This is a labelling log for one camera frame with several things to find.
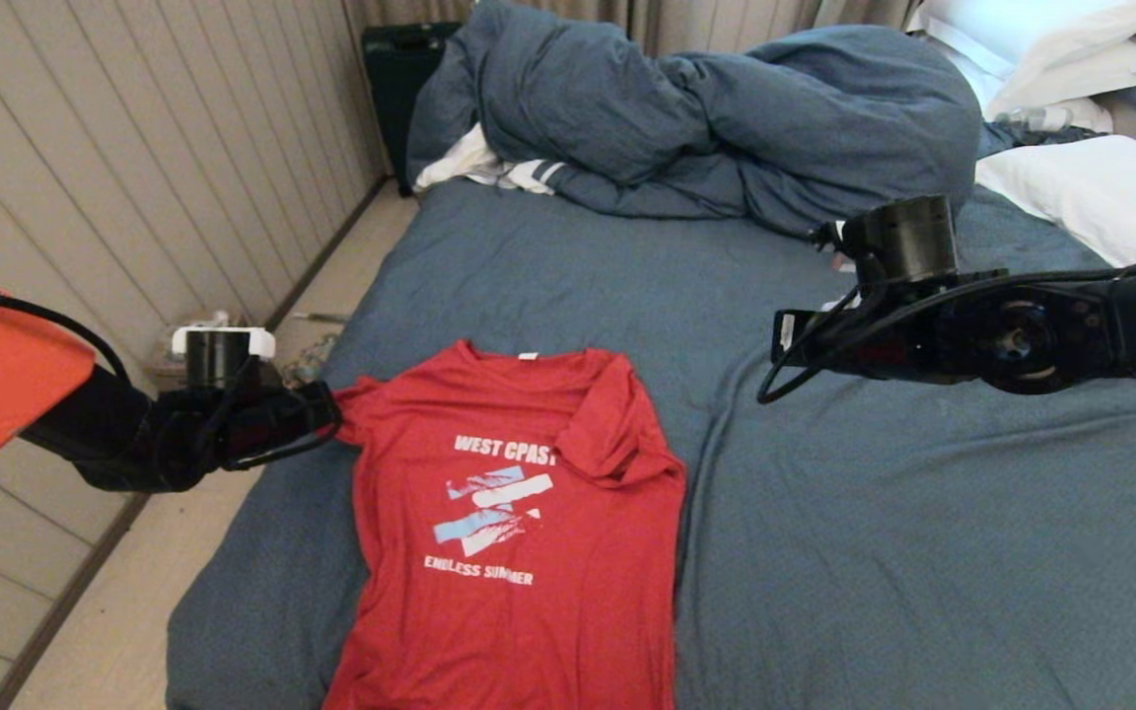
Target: white pillow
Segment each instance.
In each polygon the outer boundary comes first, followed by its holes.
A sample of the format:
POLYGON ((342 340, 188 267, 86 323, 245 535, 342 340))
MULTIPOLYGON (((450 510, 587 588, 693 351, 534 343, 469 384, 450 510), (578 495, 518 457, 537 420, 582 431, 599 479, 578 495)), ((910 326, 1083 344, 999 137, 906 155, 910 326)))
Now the white pillow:
POLYGON ((1050 67, 1033 81, 1025 82, 1014 73, 987 109, 996 116, 1011 108, 1045 107, 1128 86, 1136 86, 1136 37, 1089 57, 1050 67))
MULTIPOLYGON (((937 37, 920 35, 920 40, 927 41, 928 44, 944 55, 946 59, 950 59, 950 62, 963 75, 967 84, 970 84, 970 89, 976 93, 984 120, 995 120, 997 114, 1010 112, 1013 108, 1034 107, 1033 103, 1013 103, 1008 100, 1000 100, 1002 86, 1005 85, 1004 81, 979 68, 978 64, 972 62, 972 60, 962 56, 959 50, 937 40, 937 37)), ((1095 62, 1095 60, 1099 60, 1099 57, 1089 57, 1080 61, 1095 62)), ((1085 95, 1081 95, 1079 99, 1069 99, 1056 103, 1037 105, 1037 107, 1067 108, 1068 111, 1072 111, 1074 126, 1087 127, 1087 130, 1099 131, 1099 133, 1110 133, 1114 127, 1110 111, 1106 108, 1100 107, 1095 101, 1085 98, 1085 95)))
MULTIPOLYGON (((1136 34, 1136 0, 928 0, 908 28, 953 47, 1017 93, 1047 69, 1093 57, 1136 34)), ((1036 100, 1071 98, 1045 94, 1036 100)))
POLYGON ((1136 140, 1005 150, 977 162, 976 182, 1067 228, 1109 265, 1136 265, 1136 140))

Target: graphic print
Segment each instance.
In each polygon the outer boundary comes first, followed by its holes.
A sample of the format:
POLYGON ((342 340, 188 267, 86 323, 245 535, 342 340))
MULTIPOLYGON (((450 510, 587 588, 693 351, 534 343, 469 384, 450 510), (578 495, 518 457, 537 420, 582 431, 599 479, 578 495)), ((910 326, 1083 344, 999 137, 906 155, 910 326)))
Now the graphic print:
POLYGON ((531 518, 541 519, 542 511, 531 508, 516 512, 511 503, 523 498, 545 493, 554 488, 554 482, 546 474, 527 479, 524 468, 499 468, 496 471, 469 476, 465 482, 446 482, 445 493, 451 500, 470 496, 476 511, 457 520, 446 520, 433 526, 437 543, 451 540, 463 545, 463 557, 471 557, 491 544, 511 540, 527 529, 531 518))

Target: mattress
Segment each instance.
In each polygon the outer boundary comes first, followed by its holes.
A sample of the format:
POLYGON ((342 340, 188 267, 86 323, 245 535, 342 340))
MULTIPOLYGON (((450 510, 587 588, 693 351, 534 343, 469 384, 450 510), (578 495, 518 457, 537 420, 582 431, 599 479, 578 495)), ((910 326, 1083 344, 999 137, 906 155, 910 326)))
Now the mattress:
MULTIPOLYGON (((1092 268, 984 189, 960 268, 1092 268)), ((688 465, 680 707, 1136 707, 1136 381, 1018 396, 824 374, 753 395, 777 309, 843 295, 755 220, 604 216, 438 185, 325 368, 395 377, 457 339, 628 354, 688 465)), ((343 444, 266 469, 169 626, 168 704, 318 707, 366 570, 343 444)))

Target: t-shirt sleeve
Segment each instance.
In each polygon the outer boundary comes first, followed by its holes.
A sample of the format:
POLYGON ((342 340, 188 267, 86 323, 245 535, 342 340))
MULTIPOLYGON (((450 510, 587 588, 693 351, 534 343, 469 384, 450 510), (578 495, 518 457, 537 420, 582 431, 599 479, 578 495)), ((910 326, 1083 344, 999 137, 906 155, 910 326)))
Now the t-shirt sleeve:
POLYGON ((358 377, 353 386, 334 393, 335 406, 342 417, 335 438, 344 444, 366 445, 370 438, 370 426, 384 408, 386 384, 374 377, 358 377))
POLYGON ((556 449, 577 474, 604 488, 682 475, 643 383, 630 368, 600 377, 580 409, 556 437, 556 449))

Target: black suitcase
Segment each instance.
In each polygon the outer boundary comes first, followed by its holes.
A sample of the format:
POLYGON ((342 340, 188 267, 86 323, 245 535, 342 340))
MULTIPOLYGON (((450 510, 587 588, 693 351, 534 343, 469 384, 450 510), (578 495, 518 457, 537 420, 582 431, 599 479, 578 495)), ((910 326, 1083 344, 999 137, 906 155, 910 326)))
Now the black suitcase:
POLYGON ((409 197, 407 175, 407 135, 415 98, 436 72, 445 53, 445 40, 459 31, 460 23, 416 24, 416 26, 374 26, 362 32, 362 58, 375 100, 379 135, 389 149, 392 172, 401 197, 409 197))

